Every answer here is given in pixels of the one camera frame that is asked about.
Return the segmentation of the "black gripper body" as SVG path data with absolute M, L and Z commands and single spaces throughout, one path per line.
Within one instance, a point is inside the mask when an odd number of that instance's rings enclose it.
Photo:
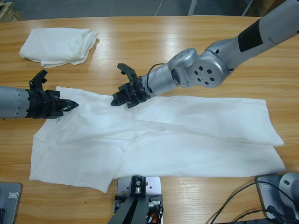
M 150 99 L 150 94 L 147 92 L 148 88 L 144 80 L 146 81 L 145 76 L 142 76 L 118 88 L 119 91 L 126 93 L 126 105 L 128 108 L 137 106 Z
M 63 116 L 63 112 L 56 109 L 60 100 L 60 92 L 53 90 L 26 90 L 29 108 L 25 118 L 56 119 Z

